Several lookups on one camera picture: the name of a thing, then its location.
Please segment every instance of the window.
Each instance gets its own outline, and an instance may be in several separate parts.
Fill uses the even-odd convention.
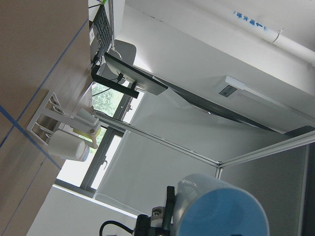
[[[138,98],[134,99],[113,89],[107,89],[97,83],[92,85],[92,93],[96,94],[93,96],[94,109],[113,118],[130,122],[144,91],[137,89],[140,93]],[[88,197],[94,195],[124,134],[123,130],[117,130],[106,123],[102,123],[101,126],[101,132],[96,139],[98,149],[91,148],[85,162],[66,160],[55,184]]]

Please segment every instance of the window handle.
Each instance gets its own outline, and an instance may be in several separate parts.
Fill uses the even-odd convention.
[[[105,160],[104,161],[104,163],[103,163],[103,165],[105,164],[105,166],[104,166],[104,169],[103,170],[105,170],[105,168],[106,168],[106,166],[107,166],[107,161]]]

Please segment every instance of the black bracket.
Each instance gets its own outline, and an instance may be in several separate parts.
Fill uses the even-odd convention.
[[[92,76],[92,79],[101,84],[101,85],[104,85],[106,87],[109,87],[111,89],[114,89],[118,92],[121,92],[121,93],[124,93],[126,95],[129,95],[131,97],[134,97],[134,98],[137,98],[138,95],[139,95],[139,92],[135,91],[134,88],[135,88],[135,82],[132,84],[131,88],[127,88],[125,86],[122,86],[120,84],[118,84],[117,82],[113,82],[111,80],[108,80],[100,75],[97,75],[96,73],[98,72],[100,66],[99,65],[95,65],[93,68],[92,68],[92,72],[91,72],[91,76]],[[120,73],[117,77],[117,80],[120,81],[122,78],[123,78],[123,74]]]

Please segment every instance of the yellow object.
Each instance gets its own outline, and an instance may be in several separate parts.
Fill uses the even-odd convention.
[[[101,131],[101,128],[98,129],[98,131],[97,131],[96,134],[95,134],[95,137],[97,137],[97,136],[99,135],[100,131]],[[74,133],[77,133],[77,134],[79,134],[79,135],[82,135],[83,137],[86,137],[86,138],[88,138],[88,139],[92,139],[92,137],[90,136],[90,134],[83,133],[83,132],[80,131],[80,130],[73,129],[73,132],[74,132]]]

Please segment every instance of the aluminum rail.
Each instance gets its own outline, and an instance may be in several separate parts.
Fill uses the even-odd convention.
[[[315,131],[285,140],[283,142],[273,144],[268,147],[264,147],[261,149],[258,149],[256,151],[252,151],[250,153],[238,156],[234,159],[224,161],[219,163],[219,167],[228,167],[228,166],[234,166],[237,164],[242,164],[248,161],[256,160],[265,156],[269,156],[272,154],[276,154],[282,151],[290,150],[293,148],[298,148],[300,146],[304,146],[307,144],[311,144],[315,142]]]
[[[129,131],[131,131],[133,133],[136,133],[136,134],[138,134],[138,135],[140,135],[142,137],[148,138],[148,139],[150,139],[152,141],[155,141],[155,142],[157,142],[159,144],[165,145],[165,146],[167,146],[169,148],[172,148],[172,149],[174,149],[176,151],[179,151],[179,152],[181,152],[183,154],[189,155],[189,156],[191,156],[193,158],[196,158],[196,159],[198,159],[200,161],[203,161],[203,162],[205,162],[207,164],[210,164],[210,165],[212,165],[214,167],[218,167],[219,166],[219,163],[220,163],[219,161],[212,160],[212,159],[210,159],[210,158],[208,158],[206,156],[198,154],[197,152],[189,150],[189,149],[187,149],[185,147],[182,147],[182,146],[180,146],[178,144],[172,143],[171,141],[168,141],[168,140],[166,140],[164,138],[161,138],[159,136],[156,136],[154,134],[148,134],[148,133],[140,130],[139,128],[137,128],[135,126],[132,126],[132,125],[130,125],[128,123],[125,123],[123,121],[111,118],[111,117],[109,117],[107,115],[104,115],[104,113],[102,113],[102,112],[94,111],[94,114],[95,114],[95,116],[97,118],[99,118],[99,120],[101,122],[107,123],[109,125],[117,126],[117,127],[123,128],[125,130],[129,130]]]
[[[112,29],[112,48],[115,49],[115,31],[114,31],[114,3],[108,0],[109,22]]]

